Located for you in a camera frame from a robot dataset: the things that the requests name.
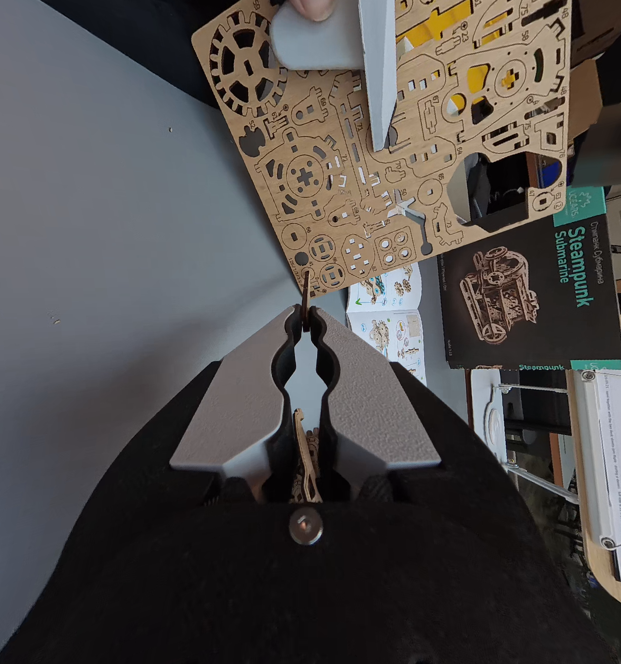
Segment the white instruction booklet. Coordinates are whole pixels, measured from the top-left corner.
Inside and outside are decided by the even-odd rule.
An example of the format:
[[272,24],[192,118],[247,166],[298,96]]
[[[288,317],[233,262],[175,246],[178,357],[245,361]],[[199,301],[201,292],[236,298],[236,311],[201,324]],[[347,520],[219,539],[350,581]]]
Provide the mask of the white instruction booklet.
[[414,263],[349,286],[346,319],[358,337],[426,384],[421,297]]

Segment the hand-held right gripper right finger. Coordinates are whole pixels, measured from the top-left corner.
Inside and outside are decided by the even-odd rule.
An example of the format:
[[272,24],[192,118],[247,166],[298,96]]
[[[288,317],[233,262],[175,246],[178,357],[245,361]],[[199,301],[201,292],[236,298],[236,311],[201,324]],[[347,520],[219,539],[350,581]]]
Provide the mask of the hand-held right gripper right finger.
[[322,501],[349,501],[373,476],[440,468],[440,454],[386,357],[320,307],[310,308],[310,335],[325,387]]

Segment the white stand base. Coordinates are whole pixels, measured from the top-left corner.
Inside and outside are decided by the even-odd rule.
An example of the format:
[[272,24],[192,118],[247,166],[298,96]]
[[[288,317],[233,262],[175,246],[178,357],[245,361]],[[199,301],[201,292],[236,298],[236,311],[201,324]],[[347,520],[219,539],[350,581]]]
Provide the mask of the white stand base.
[[507,462],[501,375],[496,369],[475,369],[470,374],[473,428],[500,464]]

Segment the assembled wooden puzzle model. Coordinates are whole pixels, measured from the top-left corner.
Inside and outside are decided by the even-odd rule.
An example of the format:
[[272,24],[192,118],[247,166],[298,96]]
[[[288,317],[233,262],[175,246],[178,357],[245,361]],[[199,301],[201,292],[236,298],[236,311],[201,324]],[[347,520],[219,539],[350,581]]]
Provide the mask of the assembled wooden puzzle model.
[[298,464],[292,482],[292,494],[289,501],[291,504],[322,502],[317,485],[318,477],[320,477],[319,429],[315,427],[313,430],[306,431],[303,420],[304,413],[302,409],[295,409],[293,423],[298,451]]

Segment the brown cardboard box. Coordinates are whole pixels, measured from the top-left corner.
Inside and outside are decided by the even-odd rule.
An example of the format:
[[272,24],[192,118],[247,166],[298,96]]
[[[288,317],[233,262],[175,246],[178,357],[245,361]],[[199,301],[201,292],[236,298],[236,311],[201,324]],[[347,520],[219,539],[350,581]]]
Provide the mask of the brown cardboard box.
[[616,39],[619,19],[614,1],[573,1],[568,138],[573,140],[598,119],[602,98],[596,57]]

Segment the person's dark pants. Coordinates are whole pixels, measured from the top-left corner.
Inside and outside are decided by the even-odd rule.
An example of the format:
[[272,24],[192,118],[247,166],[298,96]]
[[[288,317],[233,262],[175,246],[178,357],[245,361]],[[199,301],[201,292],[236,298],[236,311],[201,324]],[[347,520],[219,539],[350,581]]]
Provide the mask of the person's dark pants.
[[234,1],[45,1],[174,87],[217,108],[191,36]]

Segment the black puzzle box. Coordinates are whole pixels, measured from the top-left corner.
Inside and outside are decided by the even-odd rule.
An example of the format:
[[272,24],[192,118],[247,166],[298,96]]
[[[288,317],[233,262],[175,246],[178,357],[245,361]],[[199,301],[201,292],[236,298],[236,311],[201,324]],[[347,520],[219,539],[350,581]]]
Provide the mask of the black puzzle box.
[[620,306],[604,189],[438,258],[454,369],[621,369]]

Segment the yellow object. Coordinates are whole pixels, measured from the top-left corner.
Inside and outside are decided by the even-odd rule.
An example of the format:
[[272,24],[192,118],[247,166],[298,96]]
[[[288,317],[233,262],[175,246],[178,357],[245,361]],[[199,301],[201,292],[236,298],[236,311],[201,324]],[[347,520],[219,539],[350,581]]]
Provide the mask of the yellow object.
[[399,1],[393,120],[467,133],[519,107],[528,84],[528,1]]

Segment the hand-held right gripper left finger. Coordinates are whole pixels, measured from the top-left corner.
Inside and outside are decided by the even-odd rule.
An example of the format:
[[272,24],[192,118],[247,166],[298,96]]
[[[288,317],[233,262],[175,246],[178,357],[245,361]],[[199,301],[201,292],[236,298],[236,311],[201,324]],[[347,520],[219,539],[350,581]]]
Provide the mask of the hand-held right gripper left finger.
[[225,355],[172,454],[175,470],[240,477],[256,500],[289,488],[296,463],[290,397],[297,309],[289,307]]

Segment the person's left hand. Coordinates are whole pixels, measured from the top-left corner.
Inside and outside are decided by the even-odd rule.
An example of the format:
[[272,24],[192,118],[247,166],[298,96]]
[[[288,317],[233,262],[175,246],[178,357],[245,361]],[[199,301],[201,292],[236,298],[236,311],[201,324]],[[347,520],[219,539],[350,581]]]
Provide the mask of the person's left hand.
[[305,19],[315,22],[326,20],[336,5],[336,1],[331,0],[291,0],[289,3]]

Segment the laser-cut plywood puzzle sheet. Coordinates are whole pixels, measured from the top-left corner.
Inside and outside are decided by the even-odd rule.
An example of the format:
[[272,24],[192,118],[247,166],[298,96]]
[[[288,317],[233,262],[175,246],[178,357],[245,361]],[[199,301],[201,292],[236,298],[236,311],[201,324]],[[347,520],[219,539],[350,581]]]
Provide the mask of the laser-cut plywood puzzle sheet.
[[528,2],[521,105],[467,133],[392,117],[379,152],[365,73],[290,71],[276,58],[280,5],[238,1],[193,34],[300,287],[310,269],[311,298],[564,208],[571,2]]

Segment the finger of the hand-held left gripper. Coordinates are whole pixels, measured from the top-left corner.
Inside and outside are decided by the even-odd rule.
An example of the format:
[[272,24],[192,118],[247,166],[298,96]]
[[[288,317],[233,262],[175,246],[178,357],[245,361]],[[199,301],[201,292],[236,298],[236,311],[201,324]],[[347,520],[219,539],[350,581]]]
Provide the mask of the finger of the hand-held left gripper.
[[397,103],[395,2],[359,1],[373,151],[386,143]]

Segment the grey desk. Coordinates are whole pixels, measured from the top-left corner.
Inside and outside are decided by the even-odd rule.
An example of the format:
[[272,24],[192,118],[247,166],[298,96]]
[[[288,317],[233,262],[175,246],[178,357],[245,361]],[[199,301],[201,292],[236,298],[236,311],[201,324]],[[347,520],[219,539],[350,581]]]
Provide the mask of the grey desk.
[[0,648],[109,464],[297,300],[219,112],[0,1]]

